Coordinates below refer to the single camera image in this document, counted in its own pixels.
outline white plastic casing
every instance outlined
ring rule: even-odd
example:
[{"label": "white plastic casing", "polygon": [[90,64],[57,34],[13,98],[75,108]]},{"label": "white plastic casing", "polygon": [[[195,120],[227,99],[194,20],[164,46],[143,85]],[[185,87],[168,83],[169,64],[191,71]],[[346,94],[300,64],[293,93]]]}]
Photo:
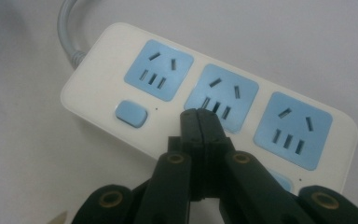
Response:
[{"label": "white plastic casing", "polygon": [[[150,39],[194,57],[185,80],[169,102],[161,101],[124,82],[127,71]],[[267,168],[287,177],[294,194],[311,185],[342,192],[358,140],[356,124],[350,117],[328,105],[126,23],[113,24],[104,31],[63,88],[62,103],[79,117],[157,159],[167,151],[168,137],[180,136],[179,115],[184,111],[186,99],[203,68],[209,63],[247,77],[259,87],[241,131],[236,134],[226,133],[237,150],[252,153]],[[254,143],[257,126],[275,91],[320,108],[333,117],[323,154],[315,170],[301,168]],[[147,119],[142,127],[131,127],[115,116],[117,106],[125,100],[139,104],[147,111]]]}]

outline blue outlet panel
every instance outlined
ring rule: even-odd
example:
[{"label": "blue outlet panel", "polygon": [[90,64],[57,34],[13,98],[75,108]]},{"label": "blue outlet panel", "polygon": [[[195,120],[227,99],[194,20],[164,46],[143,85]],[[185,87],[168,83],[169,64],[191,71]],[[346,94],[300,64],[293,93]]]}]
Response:
[{"label": "blue outlet panel", "polygon": [[332,116],[281,92],[274,92],[255,133],[255,143],[307,170],[316,169]]},{"label": "blue outlet panel", "polygon": [[189,54],[149,40],[124,80],[168,102],[176,94],[193,61]]},{"label": "blue outlet panel", "polygon": [[208,64],[185,103],[185,109],[213,111],[225,130],[238,133],[252,105],[258,85],[214,64]]}]

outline power strip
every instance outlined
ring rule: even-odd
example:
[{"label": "power strip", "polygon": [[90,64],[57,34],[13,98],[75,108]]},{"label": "power strip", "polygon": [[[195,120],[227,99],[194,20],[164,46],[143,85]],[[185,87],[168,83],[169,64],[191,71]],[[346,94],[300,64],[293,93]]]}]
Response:
[{"label": "power strip", "polygon": [[235,148],[294,194],[310,185],[342,192],[358,139],[335,108],[126,23],[104,31],[62,103],[153,158],[180,135],[180,113],[209,109]]}]

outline brass screw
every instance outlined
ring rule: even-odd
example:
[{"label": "brass screw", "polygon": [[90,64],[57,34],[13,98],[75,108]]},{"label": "brass screw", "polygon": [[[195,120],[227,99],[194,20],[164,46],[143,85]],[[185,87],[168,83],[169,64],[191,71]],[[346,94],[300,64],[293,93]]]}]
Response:
[{"label": "brass screw", "polygon": [[123,201],[123,195],[117,191],[112,190],[103,194],[100,198],[100,206],[104,208],[111,208],[118,206]]},{"label": "brass screw", "polygon": [[179,164],[179,163],[182,163],[185,158],[179,154],[173,154],[171,156],[169,156],[167,158],[167,160],[170,162],[170,163],[173,163],[173,164]]},{"label": "brass screw", "polygon": [[323,192],[314,192],[310,196],[314,202],[326,209],[338,209],[339,202],[332,196]]},{"label": "brass screw", "polygon": [[234,156],[232,156],[232,159],[237,163],[242,163],[242,164],[248,163],[251,160],[247,155],[240,154],[240,153],[234,154]]}]

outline black mechanical linkage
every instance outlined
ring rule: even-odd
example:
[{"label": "black mechanical linkage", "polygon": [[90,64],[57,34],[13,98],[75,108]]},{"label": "black mechanical linkage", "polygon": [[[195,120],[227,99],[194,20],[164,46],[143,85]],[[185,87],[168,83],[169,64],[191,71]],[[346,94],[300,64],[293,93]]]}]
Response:
[{"label": "black mechanical linkage", "polygon": [[215,113],[190,109],[148,181],[97,189],[73,224],[186,224],[190,202],[204,198],[220,199],[226,224],[358,223],[358,208],[331,189],[285,191],[256,157],[235,150]]}]

